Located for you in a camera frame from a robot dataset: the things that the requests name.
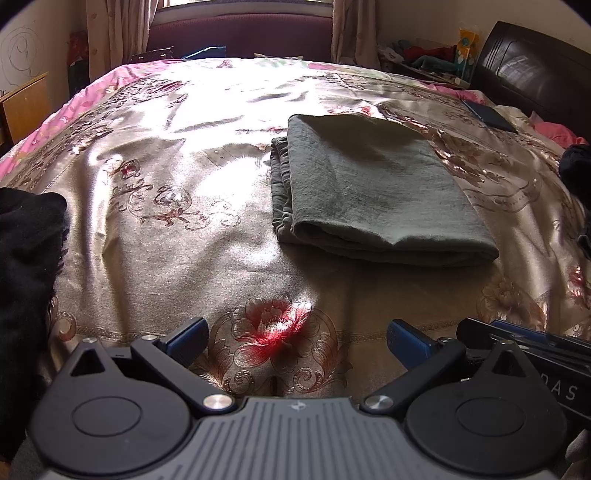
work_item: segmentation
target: colorful bag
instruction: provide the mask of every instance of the colorful bag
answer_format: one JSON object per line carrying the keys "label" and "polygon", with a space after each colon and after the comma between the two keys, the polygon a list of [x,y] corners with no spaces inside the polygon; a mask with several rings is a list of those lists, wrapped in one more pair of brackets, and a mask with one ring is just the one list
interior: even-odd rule
{"label": "colorful bag", "polygon": [[474,65],[478,57],[477,42],[477,33],[460,29],[460,41],[457,43],[456,50],[457,76],[466,82],[469,82],[472,78]]}

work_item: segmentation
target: gray blanket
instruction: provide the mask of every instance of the gray blanket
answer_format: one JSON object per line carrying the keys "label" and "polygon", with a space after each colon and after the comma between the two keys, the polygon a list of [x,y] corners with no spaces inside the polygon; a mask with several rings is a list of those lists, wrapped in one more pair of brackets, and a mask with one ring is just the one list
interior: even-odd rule
{"label": "gray blanket", "polygon": [[499,252],[417,132],[364,115],[290,118],[271,150],[280,242],[374,262],[478,265]]}

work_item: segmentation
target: metal screw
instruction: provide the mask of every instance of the metal screw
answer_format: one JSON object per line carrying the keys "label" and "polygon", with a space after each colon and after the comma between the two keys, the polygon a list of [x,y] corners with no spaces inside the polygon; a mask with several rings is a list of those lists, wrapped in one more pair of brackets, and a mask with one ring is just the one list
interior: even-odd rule
{"label": "metal screw", "polygon": [[203,399],[203,405],[210,410],[223,410],[228,408],[234,403],[234,399],[229,395],[223,393],[216,393],[214,395],[208,395]]}
{"label": "metal screw", "polygon": [[386,395],[372,395],[365,399],[365,406],[371,410],[387,410],[394,405],[394,400]]}

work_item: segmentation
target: drawing on wall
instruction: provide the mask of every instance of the drawing on wall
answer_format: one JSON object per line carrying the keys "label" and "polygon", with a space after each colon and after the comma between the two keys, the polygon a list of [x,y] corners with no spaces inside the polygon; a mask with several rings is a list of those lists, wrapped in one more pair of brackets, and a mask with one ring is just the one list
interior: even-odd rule
{"label": "drawing on wall", "polygon": [[43,72],[44,46],[30,28],[15,28],[0,46],[2,73],[13,86],[19,86]]}

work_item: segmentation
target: maroon headboard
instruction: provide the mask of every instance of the maroon headboard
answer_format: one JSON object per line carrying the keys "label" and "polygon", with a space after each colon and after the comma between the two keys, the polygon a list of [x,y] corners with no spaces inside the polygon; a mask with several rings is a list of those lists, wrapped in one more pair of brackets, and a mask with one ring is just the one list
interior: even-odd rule
{"label": "maroon headboard", "polygon": [[332,19],[294,14],[240,14],[193,18],[150,28],[148,51],[174,47],[177,57],[225,46],[226,56],[252,58],[303,55],[330,61]]}

